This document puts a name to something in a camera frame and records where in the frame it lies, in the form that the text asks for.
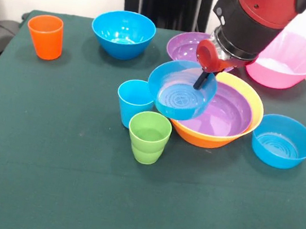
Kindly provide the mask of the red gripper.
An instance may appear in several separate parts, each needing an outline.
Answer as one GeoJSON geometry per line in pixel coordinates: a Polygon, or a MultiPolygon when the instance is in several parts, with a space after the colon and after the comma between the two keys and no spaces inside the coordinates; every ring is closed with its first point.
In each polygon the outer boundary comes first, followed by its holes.
{"type": "Polygon", "coordinates": [[[210,39],[204,39],[199,42],[196,57],[203,68],[201,75],[193,84],[193,88],[196,90],[202,88],[210,72],[216,76],[230,68],[238,68],[252,64],[256,60],[256,58],[239,58],[222,49],[217,42],[210,39]]]}

